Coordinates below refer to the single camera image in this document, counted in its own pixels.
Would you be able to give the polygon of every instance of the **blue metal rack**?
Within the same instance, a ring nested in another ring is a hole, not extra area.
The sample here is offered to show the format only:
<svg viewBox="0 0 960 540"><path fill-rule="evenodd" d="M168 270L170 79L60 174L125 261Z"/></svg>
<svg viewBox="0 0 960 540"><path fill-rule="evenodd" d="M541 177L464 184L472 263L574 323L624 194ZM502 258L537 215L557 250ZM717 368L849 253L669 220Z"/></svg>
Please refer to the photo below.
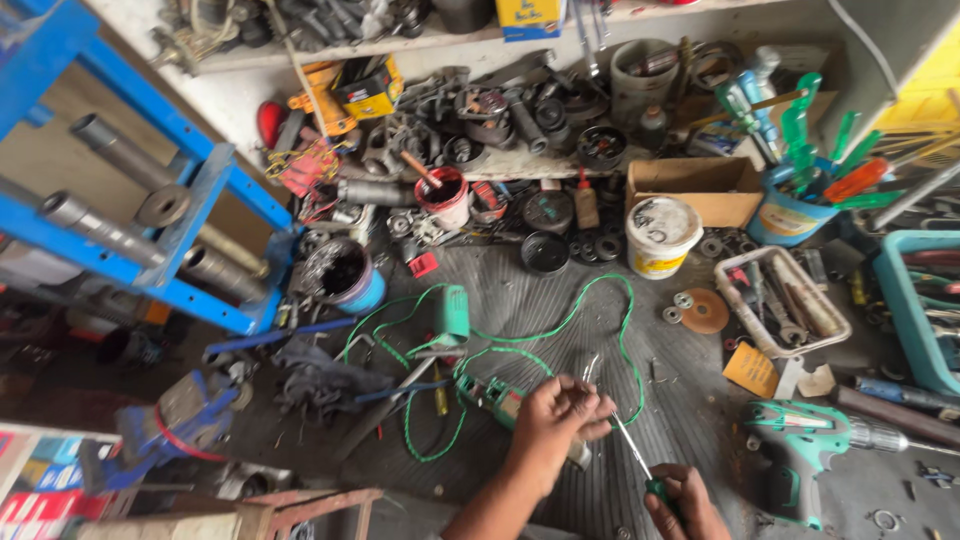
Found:
<svg viewBox="0 0 960 540"><path fill-rule="evenodd" d="M53 114L39 98L70 62L77 61L180 148L170 166L180 171L179 183L189 186L192 202L174 225L146 232L168 254L167 262L154 269L54 225L37 215L35 208L4 193L0 193L0 231L228 331L250 335L268 330L298 234L284 205L240 170L232 156L233 145L214 144L97 37L100 22L80 2L12 0L11 4L24 19L39 24L14 47L0 52L0 138L21 120L34 126L49 120ZM234 307L175 276L224 188L274 229L263 255L271 267L264 280L270 293L260 303Z"/></svg>

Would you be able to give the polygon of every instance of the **white shelf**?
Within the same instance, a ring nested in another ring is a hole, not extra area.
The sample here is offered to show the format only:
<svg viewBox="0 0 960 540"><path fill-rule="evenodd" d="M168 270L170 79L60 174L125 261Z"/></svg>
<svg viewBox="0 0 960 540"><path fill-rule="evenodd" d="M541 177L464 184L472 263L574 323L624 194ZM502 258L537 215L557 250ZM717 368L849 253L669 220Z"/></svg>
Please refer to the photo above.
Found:
<svg viewBox="0 0 960 540"><path fill-rule="evenodd" d="M745 8L748 6L774 4L786 1L789 0L701 0L696 4L670 6L662 4L658 0L620 0L614 5L613 13L607 17L607 23L632 22L664 16ZM424 21L424 26L426 28L423 31L423 35L414 39L386 37L378 43L365 41L356 46L327 47L317 53L298 53L298 60L300 60L301 63L336 61L417 49L448 47L503 38L500 27L496 23L496 18L494 18L493 22L487 25L486 28L471 34L448 33L444 30L443 24L436 13L431 13L430 16L427 17L426 21ZM575 24L572 17L568 17L564 24L564 34L568 32L575 33L576 30L574 28ZM551 46L550 39L543 39L541 42L543 43L543 47ZM272 42L257 49L240 46L228 53L213 55L200 62L199 71L203 75L204 73L220 73L224 71L239 71L284 65L290 65L290 58L280 43Z"/></svg>
<svg viewBox="0 0 960 540"><path fill-rule="evenodd" d="M520 142L514 150L504 151L495 148L487 148L490 155L487 160L480 164L477 170L464 173L464 178L468 182L480 182L482 180L517 180L517 179L562 179L576 178L580 168L576 154L567 158L554 158L550 156L549 151L542 155L535 156L527 152L527 145ZM626 174L627 167L633 160L649 160L652 157L650 152L634 145L627 146L626 155L623 161L610 171L593 171L587 169L587 176L610 176L613 172ZM345 163L340 172L341 178L354 180L374 180L374 181L396 181L403 180L414 182L420 176L409 167L399 175L382 177L374 176L367 172L359 164L359 156L351 156Z"/></svg>

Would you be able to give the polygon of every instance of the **human hand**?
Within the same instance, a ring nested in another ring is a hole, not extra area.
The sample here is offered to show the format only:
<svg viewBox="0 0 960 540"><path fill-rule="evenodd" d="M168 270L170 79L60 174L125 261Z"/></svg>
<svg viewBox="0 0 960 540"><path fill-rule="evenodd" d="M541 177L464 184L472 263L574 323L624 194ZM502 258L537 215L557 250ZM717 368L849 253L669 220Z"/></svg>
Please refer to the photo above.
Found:
<svg viewBox="0 0 960 540"><path fill-rule="evenodd" d="M591 441L611 431L616 410L610 396L589 382L559 375L545 380L523 399L506 467L529 477L541 496L553 490L574 440Z"/></svg>
<svg viewBox="0 0 960 540"><path fill-rule="evenodd" d="M661 463L650 468L650 474L663 480L666 496L675 501L683 514L681 525L666 503L653 493L643 496L654 525L663 540L731 540L727 525L710 502L700 472L676 463Z"/></svg>

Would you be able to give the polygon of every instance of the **bucket lid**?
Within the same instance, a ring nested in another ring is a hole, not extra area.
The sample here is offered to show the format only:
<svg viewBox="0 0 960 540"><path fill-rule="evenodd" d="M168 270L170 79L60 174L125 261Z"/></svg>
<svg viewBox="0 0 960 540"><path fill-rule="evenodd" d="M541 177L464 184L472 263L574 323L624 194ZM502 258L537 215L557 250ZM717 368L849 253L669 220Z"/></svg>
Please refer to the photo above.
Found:
<svg viewBox="0 0 960 540"><path fill-rule="evenodd" d="M689 243L704 220L680 199L652 197L636 204L627 216L627 233L642 245L677 248Z"/></svg>

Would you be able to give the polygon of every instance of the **copper disc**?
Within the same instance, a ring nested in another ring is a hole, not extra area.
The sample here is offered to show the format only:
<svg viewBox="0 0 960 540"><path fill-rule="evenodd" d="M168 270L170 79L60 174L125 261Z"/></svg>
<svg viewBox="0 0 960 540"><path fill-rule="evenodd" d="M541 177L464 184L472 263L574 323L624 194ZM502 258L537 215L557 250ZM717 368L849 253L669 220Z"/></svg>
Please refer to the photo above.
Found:
<svg viewBox="0 0 960 540"><path fill-rule="evenodd" d="M717 293L702 288L684 292L693 297L693 306L684 309L680 320L687 328L697 333L717 333L730 322L730 310Z"/></svg>

